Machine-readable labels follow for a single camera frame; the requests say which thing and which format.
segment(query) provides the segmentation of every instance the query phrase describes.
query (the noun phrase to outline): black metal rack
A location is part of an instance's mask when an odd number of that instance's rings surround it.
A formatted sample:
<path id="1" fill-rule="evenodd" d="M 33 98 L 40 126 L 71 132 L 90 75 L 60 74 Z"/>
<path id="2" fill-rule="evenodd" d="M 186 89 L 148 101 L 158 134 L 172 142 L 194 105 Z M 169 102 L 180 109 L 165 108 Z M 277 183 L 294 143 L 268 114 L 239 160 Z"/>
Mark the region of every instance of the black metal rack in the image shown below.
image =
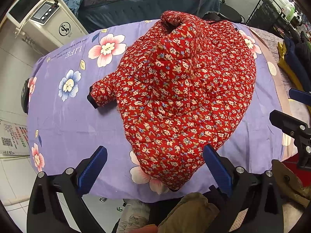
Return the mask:
<path id="1" fill-rule="evenodd" d="M 246 25 L 270 32 L 280 38 L 297 37 L 297 32 L 284 17 L 282 8 L 274 0 L 259 0 Z"/>
<path id="2" fill-rule="evenodd" d="M 274 0 L 259 0 L 246 25 L 272 32 L 282 15 L 282 8 Z"/>

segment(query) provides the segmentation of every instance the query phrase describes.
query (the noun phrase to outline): display screen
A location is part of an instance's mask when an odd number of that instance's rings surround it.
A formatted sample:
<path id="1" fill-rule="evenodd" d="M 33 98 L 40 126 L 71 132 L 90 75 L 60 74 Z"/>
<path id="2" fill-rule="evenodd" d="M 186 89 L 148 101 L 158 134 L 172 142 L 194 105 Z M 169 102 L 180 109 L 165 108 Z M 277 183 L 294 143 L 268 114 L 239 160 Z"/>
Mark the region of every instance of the display screen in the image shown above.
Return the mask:
<path id="1" fill-rule="evenodd" d="M 10 10 L 9 14 L 18 22 L 21 23 L 25 16 L 40 0 L 19 0 Z"/>
<path id="2" fill-rule="evenodd" d="M 40 19 L 52 5 L 45 3 L 34 15 L 34 18 Z"/>

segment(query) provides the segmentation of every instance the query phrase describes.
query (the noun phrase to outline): pink flower print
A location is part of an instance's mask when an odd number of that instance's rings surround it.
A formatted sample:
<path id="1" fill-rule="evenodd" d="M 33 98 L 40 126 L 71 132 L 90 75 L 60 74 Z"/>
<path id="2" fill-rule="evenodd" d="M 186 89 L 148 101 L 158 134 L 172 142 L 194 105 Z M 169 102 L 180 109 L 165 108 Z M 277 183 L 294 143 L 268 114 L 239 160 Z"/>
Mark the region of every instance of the pink flower print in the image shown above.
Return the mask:
<path id="1" fill-rule="evenodd" d="M 124 39 L 124 35 L 106 35 L 100 40 L 99 45 L 93 46 L 89 50 L 89 58 L 97 59 L 98 67 L 108 65 L 112 61 L 113 55 L 120 55 L 125 52 L 126 44 L 121 44 Z"/>
<path id="2" fill-rule="evenodd" d="M 132 181 L 136 184 L 146 184 L 149 182 L 149 187 L 152 191 L 158 194 L 165 194 L 169 191 L 169 188 L 163 184 L 162 181 L 152 178 L 146 174 L 140 167 L 140 163 L 133 151 L 130 152 L 131 161 L 138 166 L 134 166 L 131 170 Z"/>
<path id="3" fill-rule="evenodd" d="M 239 30 L 239 32 L 242 35 L 242 37 L 244 38 L 244 41 L 245 41 L 246 45 L 248 46 L 248 48 L 251 50 L 251 52 L 254 56 L 254 59 L 256 59 L 257 53 L 262 54 L 260 47 L 258 45 L 256 45 L 255 40 L 252 37 L 247 36 L 244 31 Z"/>
<path id="4" fill-rule="evenodd" d="M 35 161 L 35 166 L 38 168 L 39 172 L 42 172 L 42 168 L 45 165 L 44 158 L 43 158 L 43 155 L 39 153 L 38 145 L 35 143 L 34 146 L 35 147 L 32 147 L 31 150 L 32 150 L 33 159 Z"/>
<path id="5" fill-rule="evenodd" d="M 28 88 L 29 88 L 29 101 L 30 101 L 30 97 L 33 94 L 34 90 L 35 90 L 35 84 L 37 81 L 37 77 L 31 77 L 28 81 Z"/>

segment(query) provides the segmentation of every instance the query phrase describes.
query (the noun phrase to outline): poster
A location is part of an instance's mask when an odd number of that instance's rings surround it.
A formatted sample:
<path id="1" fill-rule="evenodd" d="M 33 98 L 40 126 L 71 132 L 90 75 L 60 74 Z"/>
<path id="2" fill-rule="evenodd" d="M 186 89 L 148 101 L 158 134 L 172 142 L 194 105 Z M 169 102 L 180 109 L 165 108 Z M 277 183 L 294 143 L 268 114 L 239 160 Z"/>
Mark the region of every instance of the poster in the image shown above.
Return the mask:
<path id="1" fill-rule="evenodd" d="M 27 127 L 0 119 L 0 153 L 29 155 Z"/>

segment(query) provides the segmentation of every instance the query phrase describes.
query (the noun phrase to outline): white machine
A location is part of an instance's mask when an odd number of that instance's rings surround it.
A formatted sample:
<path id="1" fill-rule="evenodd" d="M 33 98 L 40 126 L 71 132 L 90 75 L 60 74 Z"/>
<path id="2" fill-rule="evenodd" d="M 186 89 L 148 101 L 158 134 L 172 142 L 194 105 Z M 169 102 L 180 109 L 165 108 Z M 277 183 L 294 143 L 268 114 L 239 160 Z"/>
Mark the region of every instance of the white machine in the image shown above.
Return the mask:
<path id="1" fill-rule="evenodd" d="M 88 34 L 63 0 L 17 0 L 6 16 L 16 35 L 43 54 Z"/>

